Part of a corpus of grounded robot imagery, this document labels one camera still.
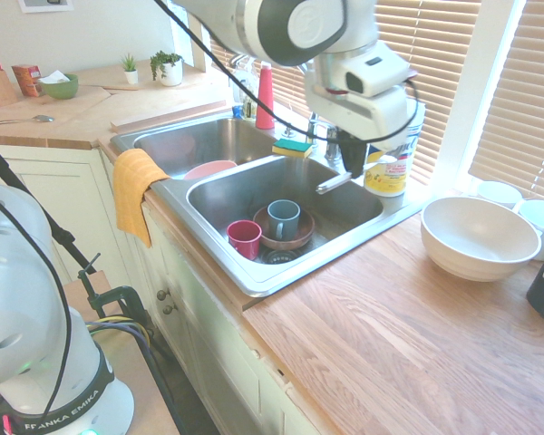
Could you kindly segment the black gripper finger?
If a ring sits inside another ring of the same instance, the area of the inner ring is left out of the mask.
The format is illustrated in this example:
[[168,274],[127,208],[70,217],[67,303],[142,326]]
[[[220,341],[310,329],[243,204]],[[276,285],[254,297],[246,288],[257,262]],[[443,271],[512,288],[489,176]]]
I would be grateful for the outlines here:
[[363,173],[364,159],[366,154],[366,143],[364,140],[352,138],[352,174]]
[[353,157],[354,141],[353,137],[344,130],[337,131],[337,141],[341,150],[341,157],[344,168],[347,172],[353,173],[355,158]]

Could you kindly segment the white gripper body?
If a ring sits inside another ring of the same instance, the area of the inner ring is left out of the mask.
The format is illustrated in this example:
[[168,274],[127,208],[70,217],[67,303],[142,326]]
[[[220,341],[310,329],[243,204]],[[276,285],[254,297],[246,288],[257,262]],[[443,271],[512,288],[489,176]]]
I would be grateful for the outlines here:
[[305,83],[308,107],[330,124],[359,140],[376,145],[403,145],[410,123],[410,104],[402,85],[366,97],[355,92],[331,93],[314,82]]

